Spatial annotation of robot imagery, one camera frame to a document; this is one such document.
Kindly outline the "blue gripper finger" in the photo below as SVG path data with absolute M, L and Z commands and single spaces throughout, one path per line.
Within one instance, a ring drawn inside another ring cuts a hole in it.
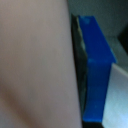
M 71 32 L 82 120 L 101 122 L 116 58 L 94 16 L 72 16 Z

